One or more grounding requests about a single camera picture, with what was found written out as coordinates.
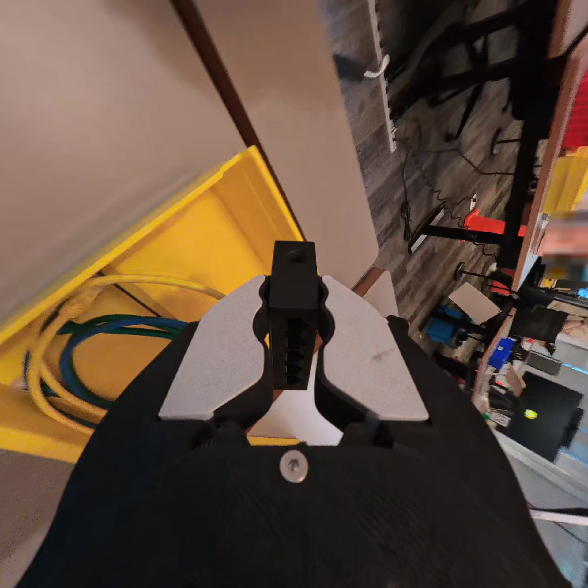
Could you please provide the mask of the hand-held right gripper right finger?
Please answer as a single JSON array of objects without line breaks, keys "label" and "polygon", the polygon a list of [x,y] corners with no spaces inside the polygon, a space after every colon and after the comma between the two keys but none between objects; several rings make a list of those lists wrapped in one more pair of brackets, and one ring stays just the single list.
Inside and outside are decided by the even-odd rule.
[{"label": "hand-held right gripper right finger", "polygon": [[315,406],[341,432],[355,423],[425,423],[429,412],[388,320],[331,276],[322,276],[322,344]]}]

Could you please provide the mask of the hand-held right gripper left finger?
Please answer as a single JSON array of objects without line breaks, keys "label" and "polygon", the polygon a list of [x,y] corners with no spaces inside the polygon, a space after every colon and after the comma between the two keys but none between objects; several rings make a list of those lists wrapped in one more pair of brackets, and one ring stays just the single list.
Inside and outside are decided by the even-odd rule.
[{"label": "hand-held right gripper left finger", "polygon": [[234,422],[247,430],[269,410],[268,283],[268,276],[255,276],[202,317],[159,410],[161,420]]}]

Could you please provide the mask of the black port block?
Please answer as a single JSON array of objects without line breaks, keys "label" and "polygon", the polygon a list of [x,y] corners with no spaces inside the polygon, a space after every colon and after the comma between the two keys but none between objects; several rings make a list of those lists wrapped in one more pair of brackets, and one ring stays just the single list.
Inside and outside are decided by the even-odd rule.
[{"label": "black port block", "polygon": [[320,277],[313,242],[278,240],[266,294],[275,390],[306,390],[318,334]]}]

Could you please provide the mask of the yellow storage bin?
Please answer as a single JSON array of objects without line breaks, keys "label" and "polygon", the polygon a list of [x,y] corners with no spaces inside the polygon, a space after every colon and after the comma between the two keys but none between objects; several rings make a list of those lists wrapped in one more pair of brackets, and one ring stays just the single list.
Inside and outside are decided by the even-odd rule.
[{"label": "yellow storage bin", "polygon": [[[169,343],[168,337],[72,331],[121,315],[200,320],[216,295],[268,275],[277,240],[301,241],[285,200],[252,146],[158,207],[76,271],[1,320],[1,450],[75,463],[88,431]],[[110,283],[43,349],[27,386],[28,359],[51,314],[84,283],[103,276],[156,276],[157,283]]]}]

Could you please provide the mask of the blue wheeled device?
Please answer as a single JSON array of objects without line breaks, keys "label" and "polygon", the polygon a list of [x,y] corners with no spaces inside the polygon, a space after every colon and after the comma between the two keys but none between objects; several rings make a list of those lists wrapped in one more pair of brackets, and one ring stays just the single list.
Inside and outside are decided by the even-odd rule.
[{"label": "blue wheeled device", "polygon": [[467,321],[467,316],[459,309],[436,305],[425,323],[425,331],[432,342],[456,349],[466,341],[467,333],[454,322],[461,324],[464,320]]}]

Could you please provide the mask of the white card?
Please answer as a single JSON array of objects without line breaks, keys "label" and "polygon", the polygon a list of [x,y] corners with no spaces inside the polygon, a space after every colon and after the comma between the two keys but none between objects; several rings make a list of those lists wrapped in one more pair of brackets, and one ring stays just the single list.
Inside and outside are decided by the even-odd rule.
[{"label": "white card", "polygon": [[481,325],[502,312],[500,307],[470,283],[461,284],[448,298],[476,325]]}]

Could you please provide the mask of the orange plastic object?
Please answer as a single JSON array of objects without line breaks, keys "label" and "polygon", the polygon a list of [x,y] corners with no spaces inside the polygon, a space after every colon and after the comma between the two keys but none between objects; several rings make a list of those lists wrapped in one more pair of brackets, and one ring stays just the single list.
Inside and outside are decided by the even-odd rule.
[{"label": "orange plastic object", "polygon": [[478,209],[471,211],[464,219],[463,228],[468,231],[504,233],[505,221],[482,217]]}]

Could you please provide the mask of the black monitor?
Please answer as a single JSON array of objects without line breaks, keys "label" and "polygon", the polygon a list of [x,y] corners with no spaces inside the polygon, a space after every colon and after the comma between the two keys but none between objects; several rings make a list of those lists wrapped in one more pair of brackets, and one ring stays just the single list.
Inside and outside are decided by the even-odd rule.
[{"label": "black monitor", "polygon": [[526,371],[525,388],[501,433],[549,462],[571,445],[584,416],[583,395]]}]

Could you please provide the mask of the yellow shelf bin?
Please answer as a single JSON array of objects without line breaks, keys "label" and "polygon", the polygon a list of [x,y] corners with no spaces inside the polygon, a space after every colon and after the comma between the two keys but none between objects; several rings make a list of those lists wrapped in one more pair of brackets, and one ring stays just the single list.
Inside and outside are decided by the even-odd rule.
[{"label": "yellow shelf bin", "polygon": [[587,147],[582,146],[559,157],[543,205],[543,214],[575,210],[587,190]]}]

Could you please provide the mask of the white power strip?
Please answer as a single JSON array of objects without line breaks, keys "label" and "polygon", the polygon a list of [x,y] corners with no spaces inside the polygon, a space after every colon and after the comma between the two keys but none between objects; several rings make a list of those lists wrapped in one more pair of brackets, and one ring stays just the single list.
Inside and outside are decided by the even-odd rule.
[{"label": "white power strip", "polygon": [[373,45],[375,49],[376,60],[378,67],[375,70],[366,70],[364,77],[366,79],[375,79],[379,83],[380,94],[383,102],[383,110],[385,114],[386,136],[390,153],[394,153],[397,149],[396,143],[396,127],[391,117],[390,108],[388,104],[387,85],[385,72],[390,63],[390,56],[382,48],[382,39],[380,36],[379,18],[376,7],[376,1],[367,1],[369,20],[371,25],[371,35],[373,38]]}]

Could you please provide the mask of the red shelf bin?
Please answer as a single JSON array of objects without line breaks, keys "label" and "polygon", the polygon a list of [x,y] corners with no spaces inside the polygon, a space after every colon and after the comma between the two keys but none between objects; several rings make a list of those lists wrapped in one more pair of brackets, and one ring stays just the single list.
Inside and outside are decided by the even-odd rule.
[{"label": "red shelf bin", "polygon": [[562,149],[576,151],[587,146],[587,73],[579,86],[571,110]]}]

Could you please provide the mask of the black desk frame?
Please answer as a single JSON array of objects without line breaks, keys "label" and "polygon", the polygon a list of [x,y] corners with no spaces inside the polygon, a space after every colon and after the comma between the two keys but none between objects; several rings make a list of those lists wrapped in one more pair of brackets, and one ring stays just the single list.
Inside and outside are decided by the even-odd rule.
[{"label": "black desk frame", "polygon": [[[505,206],[502,234],[475,229],[434,225],[438,212],[432,212],[408,238],[412,252],[421,237],[437,237],[498,247],[497,266],[515,269],[522,251],[520,223],[534,178],[535,158],[540,141],[547,140],[555,106],[562,89],[563,70],[570,50],[550,56],[560,1],[522,1],[515,7],[470,25],[453,24],[440,33],[424,50],[416,76],[406,96],[393,107],[393,114],[404,114],[419,99],[451,98],[487,82],[509,81],[511,115],[523,123],[518,139],[518,155]],[[514,27],[517,48],[513,57],[489,64],[487,54],[476,52],[474,44]]]}]

